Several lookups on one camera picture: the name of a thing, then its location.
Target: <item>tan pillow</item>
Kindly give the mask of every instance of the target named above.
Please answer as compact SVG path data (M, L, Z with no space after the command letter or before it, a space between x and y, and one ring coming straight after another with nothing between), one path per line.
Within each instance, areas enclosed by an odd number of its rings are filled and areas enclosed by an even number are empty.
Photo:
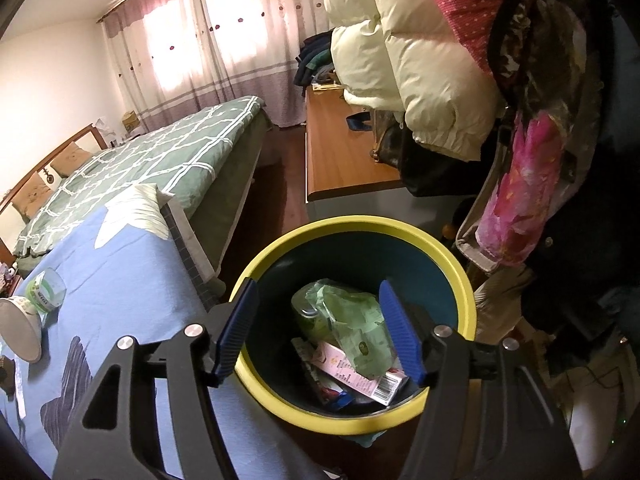
M51 161L51 167L60 176L69 176L90 158L91 153L72 142Z
M45 184L40 175L34 173L22 189L16 193L12 204L18 212L27 218L33 218L52 195L53 190Z

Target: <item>curtain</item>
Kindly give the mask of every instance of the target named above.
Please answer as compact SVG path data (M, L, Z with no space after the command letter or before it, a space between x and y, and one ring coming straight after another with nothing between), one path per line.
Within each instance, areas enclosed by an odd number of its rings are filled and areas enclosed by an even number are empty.
M305 120L292 85L323 0L126 0L104 21L120 89L148 131L254 94L279 126Z

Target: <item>green bedspread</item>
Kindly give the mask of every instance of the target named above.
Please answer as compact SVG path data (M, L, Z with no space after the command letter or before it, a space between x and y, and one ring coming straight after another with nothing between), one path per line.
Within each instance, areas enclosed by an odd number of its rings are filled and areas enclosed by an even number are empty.
M49 252L96 207L137 182L174 193L188 218L264 102L241 97L104 150L83 164L25 226L16 256Z

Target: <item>wooden headboard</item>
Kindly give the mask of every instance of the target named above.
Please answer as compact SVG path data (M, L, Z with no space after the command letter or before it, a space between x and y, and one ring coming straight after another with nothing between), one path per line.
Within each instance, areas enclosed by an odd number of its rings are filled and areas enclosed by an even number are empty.
M6 194L0 200L0 215L4 212L5 209L7 209L11 205L11 201L14 199L15 195L27 183L27 181L30 179L32 174L43 170L43 168L45 168L54 158L56 158L62 152L62 150L64 150L69 144L71 144L72 142L75 142L78 139L81 139L82 137L88 134L92 134L92 136L94 136L94 139L98 143L98 146L100 146L101 150L107 149L108 147L107 143L104 142L104 139L102 138L100 132L94 126L89 124L88 126L84 127L78 133L73 134L71 137L65 140L65 142L63 142L58 147L53 149L38 164L36 164L33 168L31 168L31 170L24 177L20 179L20 182L18 182L18 184L16 184L14 187L12 187L9 191L6 192ZM14 261L15 261L15 256L4 244L4 241L2 241L2 238L0 238L0 262L4 262L6 264L11 265L12 263L14 263Z

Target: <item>puffer jacket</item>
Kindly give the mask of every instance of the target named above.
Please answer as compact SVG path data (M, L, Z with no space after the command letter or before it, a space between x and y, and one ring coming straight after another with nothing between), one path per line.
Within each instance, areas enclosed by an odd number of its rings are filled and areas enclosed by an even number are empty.
M404 111L414 139L479 160L500 100L434 0L324 0L348 103Z

